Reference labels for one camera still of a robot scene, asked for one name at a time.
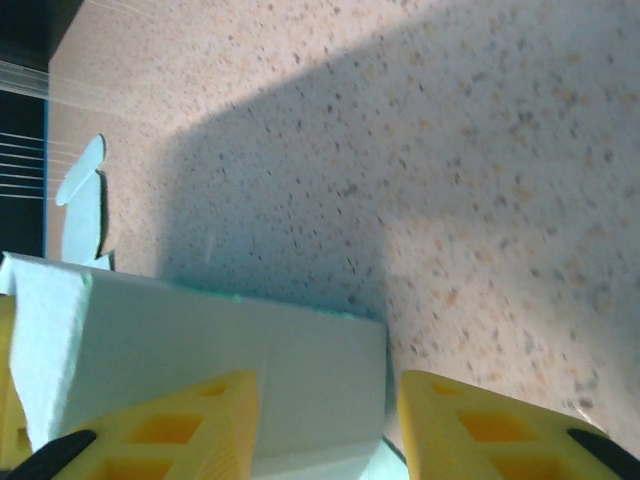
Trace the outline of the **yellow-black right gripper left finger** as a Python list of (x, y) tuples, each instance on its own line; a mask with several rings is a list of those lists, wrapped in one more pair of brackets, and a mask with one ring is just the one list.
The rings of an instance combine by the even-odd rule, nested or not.
[(258, 427), (255, 372), (237, 370), (86, 422), (10, 479), (248, 479)]

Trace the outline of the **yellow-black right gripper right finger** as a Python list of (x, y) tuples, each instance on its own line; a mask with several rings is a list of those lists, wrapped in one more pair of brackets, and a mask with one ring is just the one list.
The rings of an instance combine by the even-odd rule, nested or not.
[(412, 479), (636, 479), (639, 461), (577, 418), (419, 370), (397, 409)]

